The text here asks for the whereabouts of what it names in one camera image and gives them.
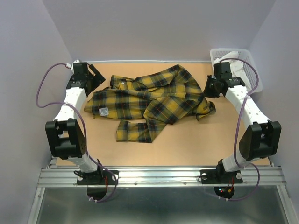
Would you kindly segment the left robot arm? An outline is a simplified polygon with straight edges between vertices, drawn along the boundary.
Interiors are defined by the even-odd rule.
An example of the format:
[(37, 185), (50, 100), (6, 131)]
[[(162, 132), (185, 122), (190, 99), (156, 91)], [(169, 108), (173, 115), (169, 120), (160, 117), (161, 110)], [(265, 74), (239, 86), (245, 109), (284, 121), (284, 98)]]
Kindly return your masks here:
[(75, 172), (81, 184), (99, 184), (104, 172), (98, 161), (87, 151), (87, 134), (80, 110), (88, 95), (101, 85), (105, 78), (87, 62), (75, 60), (73, 72), (66, 86), (61, 109), (53, 121), (45, 124), (45, 131), (53, 157), (67, 160), (79, 168)]

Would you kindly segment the yellow plaid long sleeve shirt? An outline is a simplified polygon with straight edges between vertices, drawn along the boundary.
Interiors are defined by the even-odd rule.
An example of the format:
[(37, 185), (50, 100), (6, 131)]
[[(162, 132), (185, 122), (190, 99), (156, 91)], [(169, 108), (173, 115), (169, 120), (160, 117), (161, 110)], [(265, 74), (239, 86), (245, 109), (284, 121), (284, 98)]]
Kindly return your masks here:
[(135, 79), (113, 75), (110, 86), (93, 93), (85, 112), (120, 121), (118, 142), (152, 143), (167, 125), (187, 116), (215, 113), (195, 78), (181, 65)]

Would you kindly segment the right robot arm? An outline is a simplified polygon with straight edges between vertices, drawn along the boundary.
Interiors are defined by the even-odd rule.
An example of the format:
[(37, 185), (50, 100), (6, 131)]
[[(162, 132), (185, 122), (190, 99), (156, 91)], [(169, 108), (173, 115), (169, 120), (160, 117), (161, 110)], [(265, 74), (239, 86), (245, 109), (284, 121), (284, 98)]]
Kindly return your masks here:
[(240, 170), (251, 162), (275, 155), (282, 127), (279, 122), (264, 115), (251, 98), (255, 89), (247, 90), (240, 77), (233, 77), (230, 63), (221, 59), (213, 65), (214, 75), (208, 76), (204, 95), (219, 98), (223, 95), (239, 113), (237, 129), (241, 123), (246, 130), (241, 139), (235, 138), (233, 153), (220, 160), (215, 169), (202, 173), (206, 184), (242, 182)]

